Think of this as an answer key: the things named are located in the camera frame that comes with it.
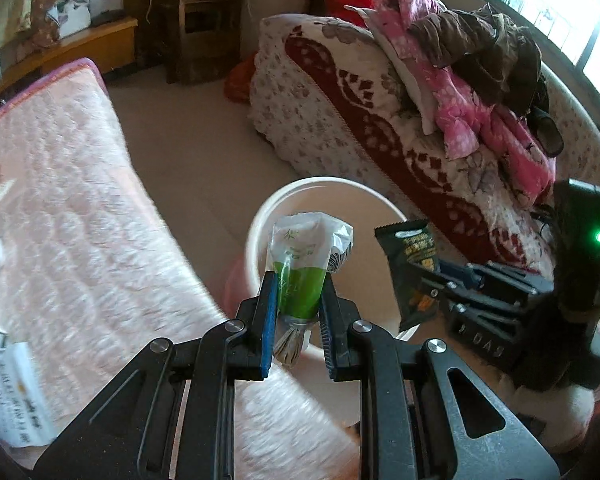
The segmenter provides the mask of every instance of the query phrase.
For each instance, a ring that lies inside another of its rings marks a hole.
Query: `white bucket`
[[[385,197],[362,184],[320,176],[292,182],[267,199],[251,223],[245,248],[246,282],[251,297],[260,290],[273,224],[282,216],[321,211],[353,227],[353,250],[333,275],[341,298],[356,303],[360,316],[398,335],[400,313],[394,298],[389,267],[374,237],[374,228],[406,220]],[[416,331],[411,328],[401,339]],[[309,348],[291,373],[332,416],[346,424],[360,420],[357,383],[333,383],[324,366],[320,331],[313,330]]]

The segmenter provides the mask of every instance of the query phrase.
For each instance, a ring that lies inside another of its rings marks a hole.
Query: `green and white wrapper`
[[[326,213],[285,216],[273,226],[267,269],[278,274],[273,354],[293,366],[308,344],[327,272],[337,272],[353,247],[353,227]]]

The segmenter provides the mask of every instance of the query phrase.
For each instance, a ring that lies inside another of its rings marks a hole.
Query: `white cord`
[[[146,14],[144,16],[146,22],[149,23],[149,25],[151,25],[151,22],[149,21],[149,12],[151,12],[151,7],[153,4],[154,4],[154,0],[149,0],[149,8],[146,10]]]

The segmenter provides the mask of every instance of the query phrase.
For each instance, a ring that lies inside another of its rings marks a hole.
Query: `purple trim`
[[[100,70],[98,70],[98,67],[91,59],[89,59],[87,57],[83,57],[80,59],[76,59],[75,61],[69,62],[67,64],[64,64],[61,67],[58,67],[58,68],[52,70],[48,74],[43,75],[40,79],[33,82],[27,88],[25,88],[24,90],[19,92],[19,94],[17,94],[13,98],[9,99],[9,101],[6,104],[3,104],[0,107],[0,117],[2,117],[4,114],[6,114],[12,108],[15,108],[17,105],[26,101],[33,95],[37,94],[42,89],[45,89],[52,83],[55,83],[59,79],[62,79],[68,75],[71,75],[71,74],[78,72],[79,70],[83,70],[85,68],[89,68],[93,72],[93,75],[95,76],[98,85],[100,86],[100,88],[102,88],[104,93],[108,96],[109,92],[107,92],[107,87],[104,84],[102,76],[100,75]]]

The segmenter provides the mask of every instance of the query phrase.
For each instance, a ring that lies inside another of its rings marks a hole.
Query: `wooden shelf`
[[[137,26],[135,18],[123,18],[76,32],[5,70],[0,79],[0,94],[34,70],[40,70],[44,75],[81,57],[90,58],[101,73],[132,63],[135,59],[134,28]]]

